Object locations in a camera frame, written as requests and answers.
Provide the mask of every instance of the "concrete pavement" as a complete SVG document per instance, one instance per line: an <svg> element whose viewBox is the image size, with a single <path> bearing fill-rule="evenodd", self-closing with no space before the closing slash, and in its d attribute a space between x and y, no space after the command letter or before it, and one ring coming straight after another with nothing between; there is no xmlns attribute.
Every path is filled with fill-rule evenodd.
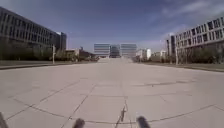
<svg viewBox="0 0 224 128"><path fill-rule="evenodd" d="M223 128L224 74L134 64L99 63L0 71L0 111L9 128Z"/></svg>

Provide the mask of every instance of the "pole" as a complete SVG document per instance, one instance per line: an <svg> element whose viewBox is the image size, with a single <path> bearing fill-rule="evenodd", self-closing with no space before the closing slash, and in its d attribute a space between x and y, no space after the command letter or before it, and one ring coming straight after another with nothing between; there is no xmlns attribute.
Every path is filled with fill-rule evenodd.
<svg viewBox="0 0 224 128"><path fill-rule="evenodd" d="M53 64L54 64L54 56L55 56L55 46L53 45L53 59L52 59Z"/></svg>
<svg viewBox="0 0 224 128"><path fill-rule="evenodd" d="M177 46L176 46L176 65L178 65L178 54L177 54Z"/></svg>

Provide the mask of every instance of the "blue sky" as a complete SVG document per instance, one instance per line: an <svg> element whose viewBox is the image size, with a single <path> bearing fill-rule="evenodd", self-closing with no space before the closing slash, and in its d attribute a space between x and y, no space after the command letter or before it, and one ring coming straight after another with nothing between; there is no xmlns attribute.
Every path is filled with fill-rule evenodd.
<svg viewBox="0 0 224 128"><path fill-rule="evenodd" d="M67 34L67 49L136 43L152 51L164 39L224 11L223 0L0 0L0 5Z"/></svg>

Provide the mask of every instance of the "office building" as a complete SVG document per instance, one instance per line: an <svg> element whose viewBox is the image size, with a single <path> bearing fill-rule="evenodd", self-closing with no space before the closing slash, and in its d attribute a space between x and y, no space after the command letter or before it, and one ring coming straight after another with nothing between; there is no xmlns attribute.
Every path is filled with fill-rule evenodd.
<svg viewBox="0 0 224 128"><path fill-rule="evenodd" d="M147 49L139 49L136 52L136 57L139 61L146 61L147 60Z"/></svg>
<svg viewBox="0 0 224 128"><path fill-rule="evenodd" d="M136 51L136 44L121 44L121 56L123 57L135 57Z"/></svg>
<svg viewBox="0 0 224 128"><path fill-rule="evenodd" d="M176 58L176 45L175 45L175 36L169 35L166 39L166 51L167 57L171 63L175 62Z"/></svg>
<svg viewBox="0 0 224 128"><path fill-rule="evenodd" d="M55 46L58 50L65 51L66 45L67 45L67 43L66 43L67 36L65 33L62 33L62 32L57 32L57 34L59 35L59 41L57 41Z"/></svg>
<svg viewBox="0 0 224 128"><path fill-rule="evenodd" d="M111 58L120 57L120 45L111 45L110 46L110 57Z"/></svg>
<svg viewBox="0 0 224 128"><path fill-rule="evenodd" d="M1 57L14 56L26 51L43 55L66 49L66 35L57 34L31 20L0 7L0 47Z"/></svg>
<svg viewBox="0 0 224 128"><path fill-rule="evenodd" d="M94 54L100 57L109 57L110 44L94 44Z"/></svg>
<svg viewBox="0 0 224 128"><path fill-rule="evenodd" d="M205 49L218 58L218 61L223 61L224 13L196 27L176 33L174 37L180 63L191 62L199 51Z"/></svg>
<svg viewBox="0 0 224 128"><path fill-rule="evenodd" d="M135 57L136 44L94 44L94 54L100 57L123 56Z"/></svg>

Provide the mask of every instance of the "white building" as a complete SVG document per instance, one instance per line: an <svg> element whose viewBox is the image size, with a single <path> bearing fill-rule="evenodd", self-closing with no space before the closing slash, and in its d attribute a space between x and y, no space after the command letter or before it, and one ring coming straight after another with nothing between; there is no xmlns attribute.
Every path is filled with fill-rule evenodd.
<svg viewBox="0 0 224 128"><path fill-rule="evenodd" d="M147 57L147 60L149 60L152 56L152 51L151 49L146 49L146 57Z"/></svg>
<svg viewBox="0 0 224 128"><path fill-rule="evenodd" d="M136 52L136 57L140 59L140 61L147 60L147 50L146 49L139 49Z"/></svg>

